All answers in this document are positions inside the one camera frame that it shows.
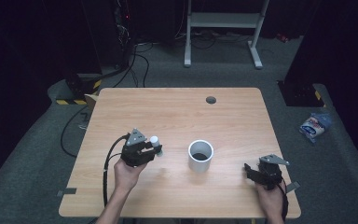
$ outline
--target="black wire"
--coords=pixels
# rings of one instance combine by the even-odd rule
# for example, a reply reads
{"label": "black wire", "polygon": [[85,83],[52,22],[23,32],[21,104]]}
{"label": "black wire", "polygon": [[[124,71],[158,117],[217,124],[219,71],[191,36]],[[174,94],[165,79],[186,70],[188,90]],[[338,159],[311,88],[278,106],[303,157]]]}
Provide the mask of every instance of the black wire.
{"label": "black wire", "polygon": [[126,77],[126,75],[127,75],[127,74],[130,72],[130,70],[132,69],[134,62],[135,62],[135,57],[132,58],[132,62],[131,62],[131,64],[130,64],[130,67],[127,69],[127,72],[124,74],[124,76],[121,78],[121,80],[119,80],[118,83],[116,83],[116,85],[113,86],[113,88],[116,87],[116,86],[118,86],[118,84],[120,84],[120,83],[123,81],[124,77]]}
{"label": "black wire", "polygon": [[136,77],[136,74],[132,69],[131,69],[131,73],[132,73],[133,82],[135,83],[135,87],[138,88],[138,78]]}
{"label": "black wire", "polygon": [[97,220],[98,220],[98,218],[96,217],[96,218],[94,218],[93,220],[91,220],[91,221],[89,222],[89,224],[94,224]]}
{"label": "black wire", "polygon": [[87,108],[87,106],[82,107],[79,111],[77,111],[65,124],[65,127],[63,127],[62,133],[61,133],[61,149],[62,151],[67,154],[68,156],[71,156],[73,158],[77,158],[77,155],[74,155],[70,152],[68,152],[68,150],[66,150],[66,148],[63,146],[63,135],[65,133],[66,128],[68,127],[69,123],[76,117],[76,115],[78,115],[81,111],[83,111],[85,108]]}
{"label": "black wire", "polygon": [[185,21],[185,14],[186,14],[186,0],[183,0],[183,9],[182,9],[182,19],[180,21],[180,26],[178,29],[178,32],[176,32],[175,38],[180,34],[180,32],[182,31],[182,27]]}
{"label": "black wire", "polygon": [[136,51],[136,53],[147,52],[147,51],[151,50],[151,49],[154,47],[154,43],[153,43],[153,42],[151,42],[151,43],[145,43],[145,45],[146,45],[146,44],[150,44],[150,45],[151,45],[150,48],[144,49],[144,50],[138,50],[138,51]]}
{"label": "black wire", "polygon": [[284,183],[284,185],[285,185],[284,190],[283,190],[282,187],[281,187],[281,185],[280,185],[280,183],[278,183],[277,181],[275,181],[275,180],[271,177],[271,175],[269,174],[269,172],[267,172],[267,170],[266,170],[265,167],[263,167],[263,168],[264,168],[264,172],[266,172],[266,174],[267,174],[268,179],[269,179],[270,181],[272,181],[276,186],[278,186],[279,190],[280,190],[281,193],[282,193],[282,219],[283,219],[283,221],[285,221],[285,220],[286,220],[286,215],[287,215],[286,207],[287,207],[287,205],[288,205],[288,204],[286,204],[286,203],[288,203],[288,202],[287,202],[287,196],[286,196],[286,194],[287,194],[286,182],[285,182],[284,179],[282,178],[282,181],[283,181],[283,183]]}
{"label": "black wire", "polygon": [[236,38],[233,38],[232,40],[226,40],[226,39],[221,39],[221,38],[217,37],[216,42],[218,42],[218,43],[228,43],[228,44],[239,43],[239,42],[242,42],[242,41],[249,40],[250,37],[251,37],[250,35],[238,35]]}
{"label": "black wire", "polygon": [[194,47],[195,49],[209,49],[216,43],[216,38],[212,34],[210,36],[203,35],[201,37],[196,37],[194,39],[198,39],[200,41],[211,41],[212,40],[212,43],[207,47],[198,47],[197,45],[193,44],[193,42],[192,42],[191,46]]}
{"label": "black wire", "polygon": [[112,159],[112,158],[114,158],[115,156],[118,156],[118,155],[121,155],[121,153],[116,153],[115,155],[109,157],[109,161],[110,161],[110,159]]}
{"label": "black wire", "polygon": [[127,139],[129,139],[129,137],[130,137],[129,133],[119,137],[118,140],[116,140],[116,142],[110,147],[109,152],[107,153],[106,160],[103,165],[103,206],[107,205],[107,171],[109,168],[109,161],[110,161],[110,159],[112,159],[112,157],[118,155],[118,154],[115,154],[114,156],[111,157],[110,154],[112,154],[113,148],[115,148],[115,146],[117,145],[117,143],[119,141],[121,141],[123,139],[127,140]]}
{"label": "black wire", "polygon": [[140,54],[135,54],[135,56],[138,56],[138,57],[141,57],[141,58],[145,59],[145,61],[147,63],[147,67],[146,67],[146,71],[145,71],[145,75],[144,75],[144,81],[143,81],[144,88],[145,88],[146,76],[147,76],[147,73],[149,72],[149,61],[146,59],[146,57],[144,57],[144,56],[142,56]]}
{"label": "black wire", "polygon": [[94,77],[94,78],[91,78],[91,79],[87,79],[87,81],[99,81],[99,80],[102,80],[104,78],[107,78],[107,77],[113,77],[113,76],[116,76],[116,75],[119,75],[120,73],[124,72],[124,70],[126,70],[127,66],[123,66],[123,67],[120,67],[120,69],[118,69],[117,71],[114,71],[114,72],[111,72],[111,73],[108,73],[108,74],[105,74],[105,75],[101,75],[101,76],[98,76],[98,77]]}

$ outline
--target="stand leg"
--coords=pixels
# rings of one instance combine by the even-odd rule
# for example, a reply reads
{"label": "stand leg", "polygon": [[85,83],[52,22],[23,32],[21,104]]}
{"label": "stand leg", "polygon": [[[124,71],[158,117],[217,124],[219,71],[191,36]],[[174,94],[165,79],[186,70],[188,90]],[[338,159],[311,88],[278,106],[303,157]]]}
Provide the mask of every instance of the stand leg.
{"label": "stand leg", "polygon": [[191,39],[190,39],[190,36],[191,36],[191,0],[188,0],[185,67],[191,66]]}
{"label": "stand leg", "polygon": [[261,63],[260,57],[258,56],[257,49],[255,45],[257,43],[258,37],[260,35],[261,27],[263,26],[264,18],[266,17],[267,7],[269,6],[269,0],[265,0],[263,7],[260,12],[260,17],[258,18],[257,26],[255,28],[255,35],[252,41],[248,41],[249,50],[251,51],[252,57],[255,62],[256,69],[262,69],[263,64]]}

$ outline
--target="gray carpet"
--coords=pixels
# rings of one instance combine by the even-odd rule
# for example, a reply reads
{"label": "gray carpet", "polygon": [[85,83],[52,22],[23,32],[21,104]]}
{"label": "gray carpet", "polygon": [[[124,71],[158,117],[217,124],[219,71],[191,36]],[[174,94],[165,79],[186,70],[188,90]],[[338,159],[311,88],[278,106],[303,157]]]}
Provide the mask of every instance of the gray carpet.
{"label": "gray carpet", "polygon": [[[302,215],[286,223],[358,223],[358,152],[335,111],[327,89],[315,85],[326,107],[288,107],[279,91],[301,39],[283,44],[261,38],[257,44],[264,68],[255,70],[245,42],[217,42],[208,49],[193,48],[192,66],[183,67],[184,47],[161,45],[138,47],[138,54],[150,63],[146,87],[257,87],[262,91],[270,119],[293,180],[301,184],[296,191]],[[198,47],[210,42],[194,41]],[[137,57],[133,71],[142,87],[146,69]],[[105,79],[101,88],[112,87],[123,74]],[[53,85],[47,94],[52,101],[62,92],[64,82]],[[122,88],[134,88],[129,73]],[[92,217],[61,217],[59,190],[66,187],[75,159],[61,150],[60,137],[66,122],[82,105],[55,105],[23,136],[0,170],[0,223],[89,223]],[[312,145],[298,132],[310,113],[330,113],[334,123]],[[64,147],[76,154],[87,124],[78,115],[64,133]],[[178,223],[174,219],[139,219],[138,223]],[[250,220],[207,219],[212,223],[250,223]]]}

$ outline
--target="yellow black tape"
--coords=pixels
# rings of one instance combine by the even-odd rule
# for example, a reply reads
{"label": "yellow black tape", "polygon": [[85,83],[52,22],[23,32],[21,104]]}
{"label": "yellow black tape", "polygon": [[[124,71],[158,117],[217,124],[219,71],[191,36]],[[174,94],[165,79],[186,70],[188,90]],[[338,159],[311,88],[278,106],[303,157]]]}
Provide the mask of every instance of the yellow black tape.
{"label": "yellow black tape", "polygon": [[[98,89],[101,86],[102,81],[98,80],[92,86],[92,95],[98,93]],[[87,102],[85,99],[56,99],[57,105],[86,105]]]}
{"label": "yellow black tape", "polygon": [[318,101],[324,103],[324,101],[322,100],[322,95],[318,91],[315,91],[315,96]]}
{"label": "yellow black tape", "polygon": [[85,100],[56,100],[57,105],[86,105]]}
{"label": "yellow black tape", "polygon": [[94,83],[94,87],[92,88],[93,95],[97,94],[97,91],[100,88],[102,82],[103,82],[102,80],[98,80]]}

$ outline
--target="black equipment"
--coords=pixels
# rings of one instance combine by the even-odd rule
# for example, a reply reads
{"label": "black equipment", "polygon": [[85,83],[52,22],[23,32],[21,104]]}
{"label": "black equipment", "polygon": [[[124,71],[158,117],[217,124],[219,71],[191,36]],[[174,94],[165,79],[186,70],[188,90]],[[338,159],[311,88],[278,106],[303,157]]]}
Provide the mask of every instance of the black equipment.
{"label": "black equipment", "polygon": [[127,165],[136,167],[152,161],[155,155],[162,155],[162,145],[159,144],[156,136],[150,138],[146,143],[146,137],[137,129],[133,129],[126,144],[121,150],[121,159]]}
{"label": "black equipment", "polygon": [[267,190],[271,190],[282,182],[282,171],[278,164],[289,165],[289,162],[271,154],[260,158],[260,163],[258,164],[259,172],[252,170],[246,163],[244,167],[249,179],[266,186]]}

